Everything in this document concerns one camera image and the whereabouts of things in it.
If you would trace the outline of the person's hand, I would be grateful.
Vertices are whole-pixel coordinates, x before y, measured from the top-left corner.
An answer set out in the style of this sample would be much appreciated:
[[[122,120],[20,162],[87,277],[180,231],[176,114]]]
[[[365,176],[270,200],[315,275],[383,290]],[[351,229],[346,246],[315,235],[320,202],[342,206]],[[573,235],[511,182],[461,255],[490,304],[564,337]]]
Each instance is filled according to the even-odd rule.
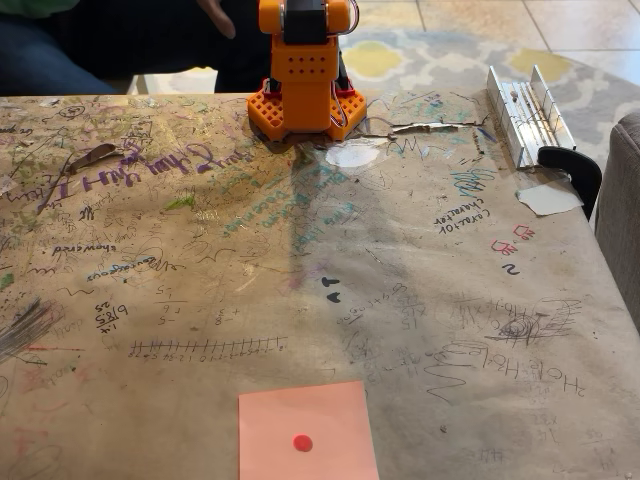
[[[224,37],[233,39],[236,36],[235,26],[223,10],[220,0],[197,0],[197,3]]]

